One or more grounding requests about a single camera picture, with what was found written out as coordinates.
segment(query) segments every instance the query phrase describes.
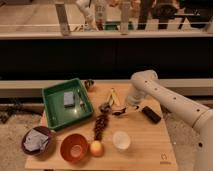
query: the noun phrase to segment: white robotic arm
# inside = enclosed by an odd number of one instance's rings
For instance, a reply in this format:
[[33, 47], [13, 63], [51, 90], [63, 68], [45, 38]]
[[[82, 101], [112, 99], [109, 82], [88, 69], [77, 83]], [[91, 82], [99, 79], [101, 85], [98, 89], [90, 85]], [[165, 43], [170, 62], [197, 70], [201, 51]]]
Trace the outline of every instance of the white robotic arm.
[[137, 105], [146, 94], [151, 95], [171, 112], [177, 114], [187, 124], [200, 133], [194, 171], [213, 171], [213, 110], [190, 100], [157, 83], [155, 71], [134, 73], [132, 87], [127, 95], [127, 103]]

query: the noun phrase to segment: glass panel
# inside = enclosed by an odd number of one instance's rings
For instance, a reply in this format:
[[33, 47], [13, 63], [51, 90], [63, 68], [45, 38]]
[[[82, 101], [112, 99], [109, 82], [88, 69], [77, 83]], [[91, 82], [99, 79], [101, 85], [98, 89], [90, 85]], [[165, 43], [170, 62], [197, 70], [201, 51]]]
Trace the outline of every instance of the glass panel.
[[[10, 4], [27, 1], [28, 5]], [[65, 3], [70, 36], [96, 37], [149, 35], [156, 31], [165, 35], [204, 34], [213, 16], [213, 5], [195, 1], [196, 4], [193, 0], [55, 0]], [[0, 37], [62, 37], [61, 29], [53, 0], [0, 0]]]

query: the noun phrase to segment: green plastic tray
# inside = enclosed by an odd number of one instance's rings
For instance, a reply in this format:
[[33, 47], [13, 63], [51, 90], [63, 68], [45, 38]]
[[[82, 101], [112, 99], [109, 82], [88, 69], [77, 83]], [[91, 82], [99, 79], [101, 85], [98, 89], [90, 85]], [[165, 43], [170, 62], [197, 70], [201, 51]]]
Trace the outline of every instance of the green plastic tray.
[[[106, 21], [104, 30], [118, 30], [117, 26], [120, 25], [120, 23], [120, 21]], [[129, 21], [128, 29], [133, 30], [133, 24], [131, 21]]]
[[[84, 102], [83, 106], [80, 106], [78, 89], [80, 90], [81, 99]], [[64, 93], [68, 91], [74, 92], [75, 106], [65, 108]], [[50, 129], [57, 131], [92, 116], [92, 104], [87, 96], [85, 88], [78, 78], [44, 88], [42, 90], [42, 96], [48, 127]]]

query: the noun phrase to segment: white cloth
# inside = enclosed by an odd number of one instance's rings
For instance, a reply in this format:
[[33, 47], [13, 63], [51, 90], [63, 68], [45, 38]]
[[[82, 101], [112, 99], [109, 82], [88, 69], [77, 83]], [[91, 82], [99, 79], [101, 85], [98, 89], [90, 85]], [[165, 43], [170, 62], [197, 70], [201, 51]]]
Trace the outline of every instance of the white cloth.
[[43, 150], [48, 143], [48, 136], [32, 129], [26, 136], [24, 147], [28, 151]]

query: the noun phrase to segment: terracotta bowl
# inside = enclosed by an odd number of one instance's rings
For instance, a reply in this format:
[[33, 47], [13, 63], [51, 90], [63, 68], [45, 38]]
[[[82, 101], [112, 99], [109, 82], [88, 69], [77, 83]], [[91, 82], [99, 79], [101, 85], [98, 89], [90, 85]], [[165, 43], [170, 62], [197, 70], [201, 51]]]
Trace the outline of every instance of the terracotta bowl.
[[35, 150], [35, 151], [29, 151], [29, 150], [27, 150], [27, 149], [24, 147], [24, 142], [26, 141], [26, 137], [27, 137], [28, 133], [31, 131], [31, 130], [29, 130], [29, 131], [24, 135], [24, 137], [23, 137], [23, 139], [22, 139], [22, 142], [21, 142], [21, 148], [22, 148], [22, 150], [24, 151], [25, 154], [28, 154], [28, 155], [38, 155], [38, 154], [43, 153], [43, 152], [48, 148], [48, 146], [50, 145], [51, 140], [52, 140], [52, 137], [53, 137], [53, 134], [52, 134], [51, 130], [50, 130], [48, 127], [45, 127], [45, 126], [37, 126], [37, 127], [33, 128], [33, 129], [35, 129], [36, 131], [38, 131], [38, 132], [40, 132], [40, 133], [42, 133], [42, 134], [48, 136], [48, 140], [47, 140], [48, 143], [47, 143], [46, 147], [45, 147], [43, 150]]
[[77, 163], [83, 159], [88, 151], [89, 144], [80, 134], [71, 134], [61, 144], [61, 156], [64, 160]]

